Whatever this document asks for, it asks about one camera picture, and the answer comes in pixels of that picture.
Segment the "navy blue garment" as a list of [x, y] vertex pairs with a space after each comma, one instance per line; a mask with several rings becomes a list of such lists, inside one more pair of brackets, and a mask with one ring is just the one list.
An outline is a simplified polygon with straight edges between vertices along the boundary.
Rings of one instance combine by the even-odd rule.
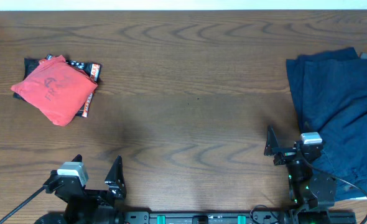
[[345, 180], [336, 200], [362, 197], [367, 192], [367, 59], [353, 47], [300, 55], [286, 61], [299, 129], [318, 132], [320, 170]]

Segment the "orange t-shirt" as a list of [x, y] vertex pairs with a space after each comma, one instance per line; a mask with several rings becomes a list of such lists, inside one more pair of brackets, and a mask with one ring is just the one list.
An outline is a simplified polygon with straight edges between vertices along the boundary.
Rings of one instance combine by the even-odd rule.
[[45, 59], [11, 90], [39, 109], [54, 125], [70, 123], [98, 84], [59, 55]]

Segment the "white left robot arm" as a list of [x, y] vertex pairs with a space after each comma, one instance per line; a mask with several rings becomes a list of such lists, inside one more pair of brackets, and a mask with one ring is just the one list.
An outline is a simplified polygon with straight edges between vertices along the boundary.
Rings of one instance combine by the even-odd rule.
[[43, 184], [44, 190], [66, 202], [67, 206], [62, 214], [50, 212], [38, 218], [35, 224], [125, 223], [122, 211], [116, 206], [116, 202], [122, 202], [127, 195], [122, 157], [116, 158], [105, 178], [108, 190], [87, 189], [88, 179], [81, 155], [52, 170]]

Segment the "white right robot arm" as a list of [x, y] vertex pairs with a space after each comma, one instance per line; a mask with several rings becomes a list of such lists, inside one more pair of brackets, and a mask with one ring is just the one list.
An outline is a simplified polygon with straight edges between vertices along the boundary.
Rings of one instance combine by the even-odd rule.
[[303, 133], [292, 147], [280, 147], [272, 126], [267, 127], [265, 156], [272, 156], [275, 166], [286, 166], [289, 197], [294, 206], [271, 216], [276, 223], [330, 223], [328, 208], [335, 203], [337, 182], [321, 172], [315, 173], [311, 162], [322, 155], [319, 133]]

